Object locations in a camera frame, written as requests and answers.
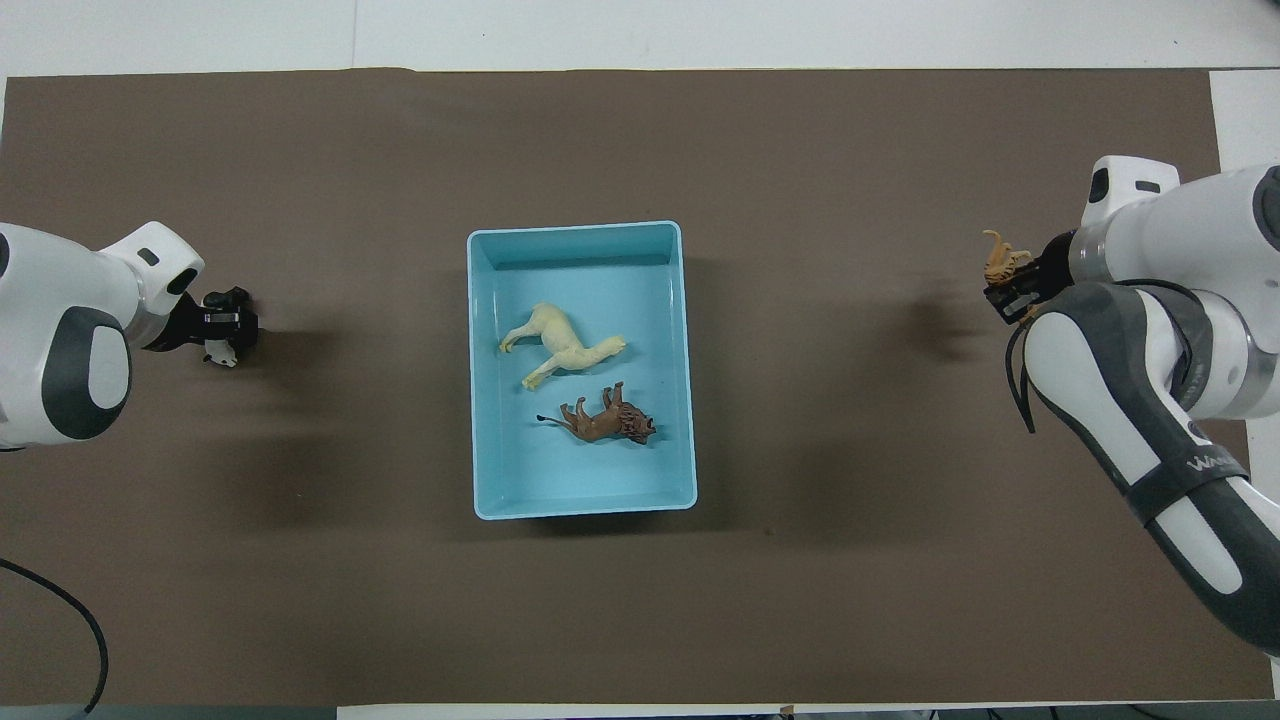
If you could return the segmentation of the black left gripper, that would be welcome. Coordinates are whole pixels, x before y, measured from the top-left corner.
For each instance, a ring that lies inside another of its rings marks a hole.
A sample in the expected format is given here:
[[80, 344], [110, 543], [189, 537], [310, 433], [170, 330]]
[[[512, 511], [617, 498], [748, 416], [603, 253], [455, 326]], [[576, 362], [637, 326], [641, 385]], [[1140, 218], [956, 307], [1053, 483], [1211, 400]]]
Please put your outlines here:
[[145, 345], [147, 351], [168, 352], [183, 345], [202, 346], [207, 331], [233, 331], [214, 340], [212, 347], [227, 352], [246, 352], [259, 343], [259, 316], [246, 309], [205, 307], [184, 292], [166, 316], [164, 327]]

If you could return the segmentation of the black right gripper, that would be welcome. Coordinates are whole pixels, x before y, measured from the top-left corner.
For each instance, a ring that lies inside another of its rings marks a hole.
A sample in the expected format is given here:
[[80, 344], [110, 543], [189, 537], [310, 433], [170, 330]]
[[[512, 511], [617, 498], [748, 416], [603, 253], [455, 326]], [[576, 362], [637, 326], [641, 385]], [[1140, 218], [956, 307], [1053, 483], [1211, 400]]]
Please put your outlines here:
[[1005, 324], [1018, 324], [1033, 307], [1074, 284], [1070, 270], [1075, 232], [1053, 237], [1043, 252], [1030, 259], [1010, 277], [989, 281], [986, 299]]

